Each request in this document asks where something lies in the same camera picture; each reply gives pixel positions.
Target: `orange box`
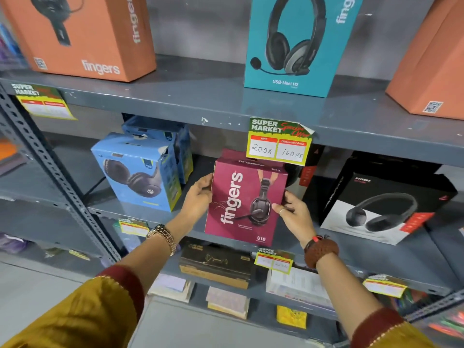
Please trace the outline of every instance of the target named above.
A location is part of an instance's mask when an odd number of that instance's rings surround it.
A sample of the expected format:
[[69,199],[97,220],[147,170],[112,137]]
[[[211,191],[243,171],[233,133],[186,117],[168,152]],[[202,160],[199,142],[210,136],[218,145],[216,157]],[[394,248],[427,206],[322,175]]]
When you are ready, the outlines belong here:
[[464,0],[435,0],[386,93],[411,114],[464,120]]
[[156,69],[145,0],[0,0],[39,72],[133,81]]

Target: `pink box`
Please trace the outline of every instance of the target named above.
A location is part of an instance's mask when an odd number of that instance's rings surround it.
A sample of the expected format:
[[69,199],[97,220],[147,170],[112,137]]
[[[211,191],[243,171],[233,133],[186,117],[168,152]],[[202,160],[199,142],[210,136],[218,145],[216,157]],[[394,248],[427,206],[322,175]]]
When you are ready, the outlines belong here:
[[212,179],[205,233],[271,246],[287,182],[283,163],[251,159],[245,152],[224,149]]

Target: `wristwatch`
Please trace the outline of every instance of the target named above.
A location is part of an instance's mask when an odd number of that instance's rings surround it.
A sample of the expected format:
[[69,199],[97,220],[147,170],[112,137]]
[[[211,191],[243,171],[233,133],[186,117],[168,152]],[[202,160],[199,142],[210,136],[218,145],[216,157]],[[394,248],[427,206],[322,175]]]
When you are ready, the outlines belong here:
[[163,224],[158,224],[154,229],[148,231],[147,233],[147,239],[150,238],[154,234],[160,234],[167,242],[169,247],[171,248],[171,255],[174,255],[175,249],[176,249],[176,243],[174,240],[174,237],[172,236],[171,232],[166,228],[165,225]]

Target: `blue box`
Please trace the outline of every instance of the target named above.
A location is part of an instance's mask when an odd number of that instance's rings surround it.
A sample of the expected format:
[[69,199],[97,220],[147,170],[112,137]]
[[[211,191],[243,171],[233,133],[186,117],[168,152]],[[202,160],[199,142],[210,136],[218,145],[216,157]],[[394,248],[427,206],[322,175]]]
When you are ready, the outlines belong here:
[[194,170],[194,162],[190,147],[189,126],[186,123],[134,116],[123,124],[123,132],[171,142],[174,145],[179,180],[182,184],[187,183]]
[[363,0],[253,0],[245,87],[327,97]]
[[181,196],[172,144],[110,133],[91,150],[120,201],[172,211]]

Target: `white tile floor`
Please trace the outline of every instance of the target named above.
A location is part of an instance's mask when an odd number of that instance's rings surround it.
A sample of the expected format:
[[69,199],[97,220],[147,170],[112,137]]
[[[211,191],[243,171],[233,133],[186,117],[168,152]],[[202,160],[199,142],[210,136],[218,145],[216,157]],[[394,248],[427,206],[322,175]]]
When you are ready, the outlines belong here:
[[[0,253],[0,345],[86,279],[83,275]],[[130,342],[130,348],[285,346],[322,347],[158,297],[147,299]]]

